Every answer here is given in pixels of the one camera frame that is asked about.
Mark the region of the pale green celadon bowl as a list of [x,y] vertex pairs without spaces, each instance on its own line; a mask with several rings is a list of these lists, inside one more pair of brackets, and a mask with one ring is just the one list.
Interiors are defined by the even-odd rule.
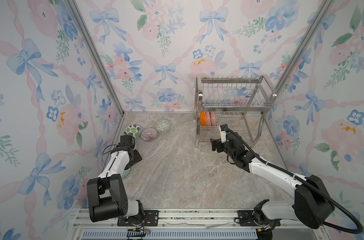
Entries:
[[122,179],[126,178],[131,172],[131,168],[128,168],[127,170],[124,170],[122,174]]

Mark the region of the dark patterned bowl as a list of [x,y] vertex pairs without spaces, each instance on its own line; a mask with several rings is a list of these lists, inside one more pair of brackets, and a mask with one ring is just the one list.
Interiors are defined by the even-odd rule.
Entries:
[[210,112],[210,117],[212,126],[217,126],[216,114],[214,112]]

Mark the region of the orange white bowl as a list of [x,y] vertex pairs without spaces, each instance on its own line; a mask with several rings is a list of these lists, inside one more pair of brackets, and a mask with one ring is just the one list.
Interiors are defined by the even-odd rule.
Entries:
[[201,111],[201,114],[200,114],[200,124],[201,126],[207,126],[207,120],[206,120],[206,112],[204,111]]

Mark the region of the pink purple bowl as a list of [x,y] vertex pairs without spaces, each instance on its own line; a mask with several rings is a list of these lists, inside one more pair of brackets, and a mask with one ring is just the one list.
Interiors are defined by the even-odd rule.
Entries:
[[212,125],[210,112],[205,112],[205,120],[207,127]]

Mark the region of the green geometric pattern bowl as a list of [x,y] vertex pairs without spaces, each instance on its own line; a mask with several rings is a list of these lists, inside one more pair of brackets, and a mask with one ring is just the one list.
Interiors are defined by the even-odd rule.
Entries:
[[171,127],[172,127],[172,124],[167,119],[160,119],[155,122],[155,129],[159,133],[167,133],[171,129]]

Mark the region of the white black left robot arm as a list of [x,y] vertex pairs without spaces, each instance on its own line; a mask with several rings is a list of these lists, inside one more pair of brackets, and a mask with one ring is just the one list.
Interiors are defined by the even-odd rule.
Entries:
[[112,218],[126,220],[134,226],[143,223],[143,205],[139,200],[128,199],[123,183],[124,171],[141,160],[141,155],[135,150],[135,138],[120,136],[105,169],[97,178],[87,182],[89,215],[93,223]]

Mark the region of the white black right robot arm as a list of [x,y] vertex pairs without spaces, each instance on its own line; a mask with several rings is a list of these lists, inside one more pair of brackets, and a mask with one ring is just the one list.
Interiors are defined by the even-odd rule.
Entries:
[[236,134],[221,132],[221,138],[210,141],[212,150],[225,153],[230,164],[270,181],[292,196],[289,201],[272,202],[265,199],[258,203],[251,217],[257,225],[266,226],[275,220],[293,220],[317,229],[335,210],[319,178],[301,177],[261,158],[246,150]]

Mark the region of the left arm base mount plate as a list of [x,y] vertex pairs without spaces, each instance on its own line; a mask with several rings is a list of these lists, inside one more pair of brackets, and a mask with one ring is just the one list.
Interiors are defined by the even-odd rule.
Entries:
[[159,222],[158,210],[144,210],[136,216],[124,217],[118,219],[117,226],[119,227],[157,227]]

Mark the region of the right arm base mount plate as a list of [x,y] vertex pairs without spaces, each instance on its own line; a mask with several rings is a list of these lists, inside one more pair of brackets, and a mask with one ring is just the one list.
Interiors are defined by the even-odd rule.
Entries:
[[262,212],[254,210],[239,210],[238,217],[234,219],[236,224],[241,227],[271,227],[276,221],[277,226],[280,226],[280,220],[269,220]]

